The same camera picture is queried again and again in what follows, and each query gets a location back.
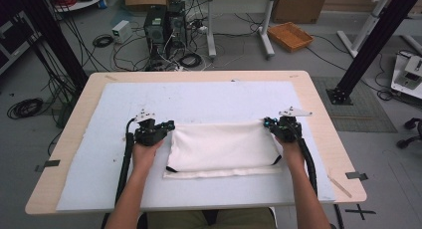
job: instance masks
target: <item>folded white towel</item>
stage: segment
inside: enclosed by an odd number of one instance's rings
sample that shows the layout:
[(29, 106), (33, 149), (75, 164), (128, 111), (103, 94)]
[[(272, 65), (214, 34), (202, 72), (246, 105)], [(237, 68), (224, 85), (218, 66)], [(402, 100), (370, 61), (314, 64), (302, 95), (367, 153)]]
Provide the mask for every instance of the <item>folded white towel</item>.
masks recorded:
[(164, 177), (274, 173), (280, 158), (262, 120), (177, 124)]

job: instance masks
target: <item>chair wheel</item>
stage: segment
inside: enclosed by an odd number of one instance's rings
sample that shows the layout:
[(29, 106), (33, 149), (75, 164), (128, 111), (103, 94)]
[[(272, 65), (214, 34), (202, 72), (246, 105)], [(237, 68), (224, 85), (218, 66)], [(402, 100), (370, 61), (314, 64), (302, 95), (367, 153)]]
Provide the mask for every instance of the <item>chair wheel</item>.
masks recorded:
[(404, 127), (407, 129), (412, 129), (416, 126), (416, 123), (413, 120), (409, 120), (404, 124)]
[(409, 143), (403, 139), (396, 143), (396, 146), (398, 146), (400, 149), (406, 148), (408, 145)]

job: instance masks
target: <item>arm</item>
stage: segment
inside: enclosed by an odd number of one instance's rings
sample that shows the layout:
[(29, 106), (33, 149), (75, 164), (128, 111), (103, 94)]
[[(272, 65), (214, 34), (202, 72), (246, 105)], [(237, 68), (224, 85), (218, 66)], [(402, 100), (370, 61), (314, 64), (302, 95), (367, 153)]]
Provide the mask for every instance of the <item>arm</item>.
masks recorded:
[(132, 174), (115, 205), (114, 212), (108, 219), (105, 229), (136, 228), (146, 177), (154, 161), (155, 153), (162, 143), (163, 140), (151, 147), (138, 143), (134, 145)]
[(281, 142), (283, 156), (292, 174), (298, 228), (331, 228), (305, 172), (304, 157), (297, 142)]

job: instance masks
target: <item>hand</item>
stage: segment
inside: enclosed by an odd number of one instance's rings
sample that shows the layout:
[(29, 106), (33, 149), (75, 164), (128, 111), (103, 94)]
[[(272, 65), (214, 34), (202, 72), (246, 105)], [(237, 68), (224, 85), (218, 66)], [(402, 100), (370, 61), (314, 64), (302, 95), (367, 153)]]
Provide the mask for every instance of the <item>hand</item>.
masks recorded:
[(283, 147), (283, 158), (286, 160), (290, 170), (305, 170), (305, 159), (297, 141), (284, 142), (276, 137), (277, 142)]
[(136, 143), (133, 146), (132, 157), (133, 157), (133, 170), (146, 170), (152, 166), (154, 162), (156, 151), (162, 146), (164, 140), (156, 143), (153, 146), (144, 146)]

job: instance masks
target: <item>black tape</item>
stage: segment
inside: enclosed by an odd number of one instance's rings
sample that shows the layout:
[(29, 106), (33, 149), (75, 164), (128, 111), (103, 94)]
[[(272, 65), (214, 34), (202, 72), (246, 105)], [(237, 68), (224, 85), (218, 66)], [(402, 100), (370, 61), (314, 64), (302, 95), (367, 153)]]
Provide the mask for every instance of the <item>black tape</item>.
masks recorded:
[(351, 213), (359, 213), (360, 214), (360, 218), (362, 218), (362, 220), (365, 220), (365, 216), (363, 214), (376, 214), (376, 212), (374, 211), (369, 211), (369, 210), (362, 210), (362, 208), (360, 207), (359, 204), (357, 205), (357, 210), (352, 210), (352, 209), (345, 209), (345, 212), (351, 212)]
[(345, 175), (347, 176), (348, 179), (359, 178), (360, 181), (368, 179), (368, 176), (366, 175), (366, 173), (359, 173), (358, 171), (347, 172)]
[(42, 165), (37, 165), (35, 167), (35, 171), (36, 172), (43, 172), (44, 171), (44, 168), (46, 168), (46, 167), (52, 167), (52, 166), (59, 166), (59, 164), (60, 164), (60, 160), (46, 161), (43, 166)]
[(60, 160), (51, 160), (44, 163), (44, 167), (59, 166)]

